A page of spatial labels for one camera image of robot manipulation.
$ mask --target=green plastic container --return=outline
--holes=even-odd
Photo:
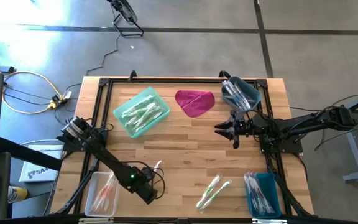
[[[160,106],[162,106],[164,108],[165,112],[163,114],[161,114],[158,118],[156,118],[154,121],[152,121],[150,124],[146,125],[144,128],[142,128],[138,132],[132,134],[131,131],[128,130],[127,127],[124,126],[124,124],[126,122],[124,120],[122,120],[121,115],[125,110],[128,110],[130,107],[134,106],[135,104],[137,104],[138,102],[140,102],[141,100],[143,100],[145,97],[147,97],[149,95],[155,96],[155,100],[157,100],[157,102],[160,104]],[[158,122],[160,122],[161,120],[166,118],[168,116],[169,112],[170,112],[170,108],[167,105],[167,103],[161,98],[161,96],[158,95],[158,93],[152,87],[148,87],[147,89],[143,90],[141,93],[139,93],[138,95],[136,95],[129,101],[125,102],[123,105],[116,108],[112,113],[115,115],[115,117],[120,122],[121,126],[125,129],[127,134],[132,138],[137,138],[141,134],[145,133],[152,126],[154,126],[155,124],[157,124]]]

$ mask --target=gray floor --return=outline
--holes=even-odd
[[[130,3],[144,27],[258,28],[251,0]],[[358,30],[358,0],[260,0],[260,6],[266,29]],[[0,2],[0,14],[15,12],[0,16],[0,65],[39,72],[64,91],[81,82],[87,69],[99,66],[103,55],[115,49],[118,34],[24,31],[9,24],[111,27],[110,10],[104,0]],[[319,109],[358,93],[358,35],[268,34],[267,45],[274,77],[285,79],[291,106]],[[259,34],[152,32],[143,39],[120,38],[119,52],[89,75],[128,75],[137,70],[139,75],[215,77],[222,69],[240,77],[266,77]],[[12,77],[9,84],[43,96],[54,94],[43,80],[30,75]],[[14,99],[9,102],[27,111],[40,109]],[[72,113],[58,111],[60,119],[67,116]],[[0,136],[15,142],[54,138],[61,127],[53,111],[24,115],[2,107]],[[314,210],[321,217],[358,220],[358,181],[342,181],[342,175],[356,171],[346,139],[337,138],[314,152],[320,137],[316,132],[302,140]],[[13,169],[21,169],[20,162],[14,164]],[[46,199],[43,195],[15,204],[14,217],[40,215]]]

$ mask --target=wooden tabletop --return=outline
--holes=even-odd
[[[84,77],[75,110],[77,116],[92,117],[99,78]],[[267,83],[274,117],[291,118],[283,79],[268,78]],[[149,86],[167,102],[171,111],[159,124],[139,138],[132,139],[118,123],[112,111]],[[175,93],[178,90],[211,91],[216,103],[205,114],[189,118],[175,101]],[[239,149],[233,149],[232,142],[214,133],[214,125],[227,120],[231,109],[221,99],[220,92],[220,83],[113,85],[107,123],[113,124],[114,130],[109,132],[106,148],[120,160],[138,160],[150,166],[163,160],[161,168],[165,171],[164,179],[167,185],[165,195],[150,205],[146,205],[137,194],[130,194],[121,188],[116,217],[251,217],[247,207],[243,175],[246,172],[266,172],[265,157],[259,152],[259,144],[252,137],[240,136]],[[104,100],[98,116],[99,123],[103,108]],[[51,212],[61,208],[77,188],[83,156],[83,152],[76,152],[63,161]],[[301,162],[292,154],[283,154],[282,157],[288,188],[302,206],[313,213]],[[107,172],[109,169],[101,163],[99,171]],[[217,173],[222,173],[224,181],[232,180],[232,184],[220,193],[203,214],[200,214],[195,205]],[[161,182],[155,188],[160,194]],[[87,194],[88,187],[84,191],[81,211],[85,207]],[[278,194],[284,211],[280,190]]]

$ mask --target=magenta towel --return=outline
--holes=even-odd
[[[215,97],[211,92],[179,90],[175,99],[187,116],[195,118],[207,112],[215,104]]]

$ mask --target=blue plastic container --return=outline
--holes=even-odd
[[[249,213],[255,218],[280,217],[282,213],[281,213],[280,204],[278,202],[276,181],[274,180],[273,174],[269,174],[269,173],[256,174],[256,178],[259,182],[260,190],[265,195],[265,198],[270,203],[270,205],[273,207],[275,213],[265,213],[261,215],[259,212],[257,212],[251,202],[251,197],[249,196],[249,191],[246,187]]]
[[[231,77],[229,78],[229,81],[232,83],[237,82],[239,85],[241,91],[247,95],[249,98],[253,99],[255,102],[249,103],[251,105],[251,109],[254,109],[256,105],[261,101],[262,95],[260,92],[255,89],[253,86],[248,84],[246,81],[242,80],[239,77]],[[241,112],[242,110],[235,104],[233,99],[229,99],[225,96],[230,96],[230,94],[226,91],[226,89],[222,86],[222,99],[229,104],[232,108],[234,108],[237,112]]]
[[[158,118],[156,118],[154,121],[152,121],[150,124],[146,125],[144,128],[136,132],[135,134],[132,134],[125,126],[125,121],[122,120],[121,115],[122,112],[129,109],[130,107],[134,106],[136,103],[143,100],[145,97],[149,95],[154,95],[157,102],[165,109],[166,112],[161,114]],[[160,122],[162,119],[166,118],[170,112],[170,108],[167,105],[167,103],[161,98],[161,96],[158,95],[158,93],[152,88],[148,87],[147,89],[143,90],[141,93],[133,97],[132,99],[125,102],[123,105],[116,108],[112,113],[115,115],[117,120],[120,122],[121,126],[125,129],[125,131],[128,133],[128,135],[132,138],[137,138],[141,134],[145,133],[148,129],[150,129],[152,126]]]

